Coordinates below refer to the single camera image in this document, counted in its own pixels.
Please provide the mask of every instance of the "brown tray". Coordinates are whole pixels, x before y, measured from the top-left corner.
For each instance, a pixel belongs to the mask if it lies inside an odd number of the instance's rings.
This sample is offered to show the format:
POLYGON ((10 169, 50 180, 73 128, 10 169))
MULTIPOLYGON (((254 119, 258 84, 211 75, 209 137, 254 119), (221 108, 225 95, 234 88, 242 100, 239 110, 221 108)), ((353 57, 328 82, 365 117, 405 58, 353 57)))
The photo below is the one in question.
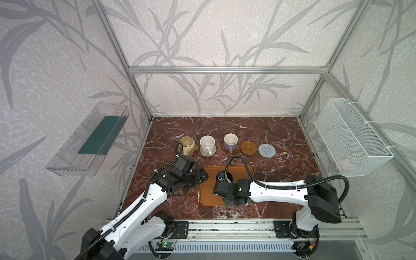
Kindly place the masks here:
MULTIPOLYGON (((254 174, 253 168, 251 166, 248 168, 254 174)), ((199 201, 203 206, 225 206, 223 199, 212 193, 215 186, 215 177, 220 171, 225 171, 225 166, 207 166, 204 167, 204 170, 208 174, 208 180, 201 184, 199 201)), ((228 172, 232 174, 234 183, 237 183, 240 179, 250 179, 245 167, 241 165, 228 167, 228 172)))

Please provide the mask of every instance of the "green mat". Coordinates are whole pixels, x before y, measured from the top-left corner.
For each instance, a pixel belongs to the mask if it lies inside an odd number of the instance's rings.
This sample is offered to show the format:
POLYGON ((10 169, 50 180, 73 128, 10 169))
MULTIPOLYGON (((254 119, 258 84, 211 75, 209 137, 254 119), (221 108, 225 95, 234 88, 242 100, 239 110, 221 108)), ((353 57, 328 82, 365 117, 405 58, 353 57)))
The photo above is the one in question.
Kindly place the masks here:
POLYGON ((127 116, 105 116, 78 153, 107 155, 126 121, 127 116))

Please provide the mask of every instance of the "yellow mug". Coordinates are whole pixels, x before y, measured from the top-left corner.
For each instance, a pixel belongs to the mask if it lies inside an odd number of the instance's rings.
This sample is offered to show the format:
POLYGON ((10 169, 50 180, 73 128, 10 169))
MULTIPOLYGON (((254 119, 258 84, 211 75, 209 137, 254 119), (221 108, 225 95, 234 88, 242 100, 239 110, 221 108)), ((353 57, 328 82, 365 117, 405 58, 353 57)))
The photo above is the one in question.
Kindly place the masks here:
POLYGON ((193 152, 195 152, 198 149, 198 146, 196 145, 196 142, 190 136, 182 137, 181 142, 183 143, 183 152, 182 152, 182 154, 184 154, 184 155, 191 156, 191 155, 193 155, 193 152))

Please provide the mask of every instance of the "blue coaster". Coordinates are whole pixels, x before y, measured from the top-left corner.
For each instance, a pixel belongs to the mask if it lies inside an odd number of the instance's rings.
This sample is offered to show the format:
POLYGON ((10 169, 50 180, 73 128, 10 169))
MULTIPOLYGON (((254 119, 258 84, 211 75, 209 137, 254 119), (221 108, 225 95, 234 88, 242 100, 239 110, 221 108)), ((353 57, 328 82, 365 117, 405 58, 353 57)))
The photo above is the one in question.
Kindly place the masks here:
POLYGON ((266 158, 272 158, 276 154, 276 150, 269 144, 262 144, 259 146, 259 153, 266 158))

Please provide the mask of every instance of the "lavender mug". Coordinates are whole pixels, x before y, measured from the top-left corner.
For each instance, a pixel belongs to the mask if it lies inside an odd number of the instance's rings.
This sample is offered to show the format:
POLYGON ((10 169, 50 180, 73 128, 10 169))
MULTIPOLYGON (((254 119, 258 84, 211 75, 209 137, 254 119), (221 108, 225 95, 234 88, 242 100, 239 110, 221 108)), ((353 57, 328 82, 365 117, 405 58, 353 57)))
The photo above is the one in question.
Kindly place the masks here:
POLYGON ((226 134, 224 136, 224 148, 227 152, 233 153, 237 149, 238 137, 235 134, 226 134))

